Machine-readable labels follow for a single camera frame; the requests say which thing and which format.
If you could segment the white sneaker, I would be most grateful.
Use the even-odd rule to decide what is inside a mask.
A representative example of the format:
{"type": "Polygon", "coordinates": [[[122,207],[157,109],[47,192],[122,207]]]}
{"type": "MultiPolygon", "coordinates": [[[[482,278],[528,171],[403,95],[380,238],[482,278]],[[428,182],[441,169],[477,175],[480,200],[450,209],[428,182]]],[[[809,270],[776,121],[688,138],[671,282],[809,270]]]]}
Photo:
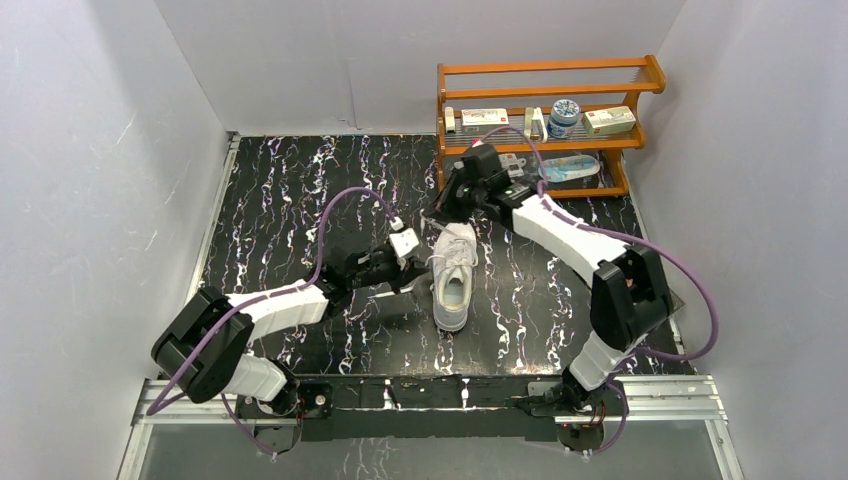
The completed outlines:
{"type": "Polygon", "coordinates": [[[430,256],[433,275],[433,317],[446,332],[466,324],[478,264],[477,238],[472,225],[450,223],[441,232],[430,256]]]}

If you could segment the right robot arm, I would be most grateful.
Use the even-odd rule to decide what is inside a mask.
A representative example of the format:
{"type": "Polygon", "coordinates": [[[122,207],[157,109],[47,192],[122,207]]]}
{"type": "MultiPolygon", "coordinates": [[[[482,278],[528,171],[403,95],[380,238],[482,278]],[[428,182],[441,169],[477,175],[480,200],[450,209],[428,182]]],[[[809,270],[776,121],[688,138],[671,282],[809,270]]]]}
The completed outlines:
{"type": "Polygon", "coordinates": [[[613,370],[672,312],[661,256],[639,240],[590,231],[539,185],[512,179],[484,143],[461,155],[424,215],[449,224],[476,213],[540,245],[589,287],[592,331],[562,377],[565,405],[590,413],[613,370]]]}

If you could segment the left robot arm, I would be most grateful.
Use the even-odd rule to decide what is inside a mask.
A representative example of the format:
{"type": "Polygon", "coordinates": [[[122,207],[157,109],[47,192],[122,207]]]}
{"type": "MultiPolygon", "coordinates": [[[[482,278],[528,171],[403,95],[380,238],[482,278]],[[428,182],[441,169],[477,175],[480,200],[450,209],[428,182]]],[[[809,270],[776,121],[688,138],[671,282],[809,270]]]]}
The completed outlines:
{"type": "Polygon", "coordinates": [[[297,407],[299,380],[283,363],[247,354],[248,345],[340,314],[358,289],[386,284],[398,294],[427,271],[415,253],[401,257],[384,243],[334,249],[304,278],[274,290],[226,295],[203,287],[154,342],[151,358],[195,404],[238,395],[286,416],[297,407]]]}

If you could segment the white shoelace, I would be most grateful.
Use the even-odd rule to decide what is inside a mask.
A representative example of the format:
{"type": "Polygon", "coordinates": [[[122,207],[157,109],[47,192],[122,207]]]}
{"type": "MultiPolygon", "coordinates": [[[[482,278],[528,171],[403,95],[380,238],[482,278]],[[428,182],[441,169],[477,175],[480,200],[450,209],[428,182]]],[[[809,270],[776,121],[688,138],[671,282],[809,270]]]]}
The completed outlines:
{"type": "Polygon", "coordinates": [[[468,293],[477,263],[477,241],[472,230],[455,228],[443,231],[426,260],[426,265],[432,270],[431,289],[436,293],[444,289],[451,294],[468,293]]]}

